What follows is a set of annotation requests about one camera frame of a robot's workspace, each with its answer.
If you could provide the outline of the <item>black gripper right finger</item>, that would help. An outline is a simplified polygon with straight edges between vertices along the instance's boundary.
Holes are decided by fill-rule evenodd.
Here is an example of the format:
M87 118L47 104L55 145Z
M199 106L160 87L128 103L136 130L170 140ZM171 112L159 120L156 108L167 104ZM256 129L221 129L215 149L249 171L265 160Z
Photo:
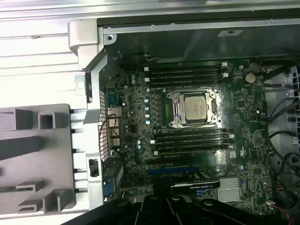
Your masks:
M166 202L179 225L291 225L292 218L277 215L258 216L215 199L194 204L185 195L173 195Z

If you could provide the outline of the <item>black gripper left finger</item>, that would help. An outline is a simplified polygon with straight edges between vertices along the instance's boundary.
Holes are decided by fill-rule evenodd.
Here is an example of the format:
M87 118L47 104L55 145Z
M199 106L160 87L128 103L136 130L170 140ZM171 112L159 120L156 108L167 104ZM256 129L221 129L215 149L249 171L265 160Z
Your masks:
M65 225L158 225L161 199L156 195L138 196L135 203L116 199L75 217Z

